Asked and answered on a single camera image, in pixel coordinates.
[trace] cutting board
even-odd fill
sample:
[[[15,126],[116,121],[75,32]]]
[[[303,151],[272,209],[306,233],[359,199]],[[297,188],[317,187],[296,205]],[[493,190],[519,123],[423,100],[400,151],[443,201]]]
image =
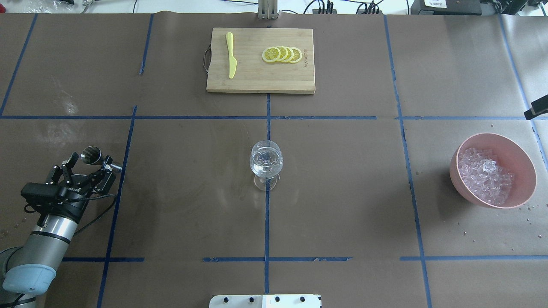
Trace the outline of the cutting board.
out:
[[[229,79],[226,33],[234,34],[236,74]],[[271,46],[299,48],[297,63],[266,63],[262,51]],[[312,29],[297,28],[213,28],[208,92],[313,94],[314,40]]]

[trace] wine glass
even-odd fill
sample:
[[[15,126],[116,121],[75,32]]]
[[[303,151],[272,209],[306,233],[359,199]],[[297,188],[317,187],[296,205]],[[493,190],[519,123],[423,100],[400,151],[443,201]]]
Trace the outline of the wine glass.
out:
[[[255,185],[262,191],[272,190],[283,167],[282,151],[274,141],[259,141],[251,149],[249,166],[255,173]]]

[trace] clear plastic wrap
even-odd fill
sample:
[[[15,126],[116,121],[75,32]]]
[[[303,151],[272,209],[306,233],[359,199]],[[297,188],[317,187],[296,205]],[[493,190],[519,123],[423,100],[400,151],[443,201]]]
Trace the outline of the clear plastic wrap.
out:
[[[74,8],[74,4],[59,0],[27,0],[24,13],[76,13]]]

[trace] yellow knife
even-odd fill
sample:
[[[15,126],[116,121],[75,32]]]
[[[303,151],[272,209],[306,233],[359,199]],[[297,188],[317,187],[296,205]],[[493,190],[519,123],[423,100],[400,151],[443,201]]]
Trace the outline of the yellow knife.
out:
[[[229,78],[233,79],[234,74],[236,73],[236,65],[238,64],[238,61],[236,58],[234,58],[233,45],[234,45],[234,35],[232,32],[226,33],[226,45],[229,48]]]

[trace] bowl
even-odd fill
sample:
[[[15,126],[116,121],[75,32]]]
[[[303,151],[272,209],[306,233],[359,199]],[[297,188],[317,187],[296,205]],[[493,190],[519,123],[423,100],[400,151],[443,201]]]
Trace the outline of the bowl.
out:
[[[479,150],[493,150],[493,154],[498,156],[497,165],[506,168],[514,173],[515,179],[512,189],[506,202],[500,206],[494,206],[482,201],[466,187],[459,173],[457,166],[457,157],[459,153],[464,153],[466,149],[474,147]],[[524,205],[531,199],[536,189],[536,172],[531,158],[525,151],[512,140],[493,133],[481,133],[468,137],[455,151],[449,166],[451,182],[456,190],[466,200],[478,206],[486,208],[511,209]]]

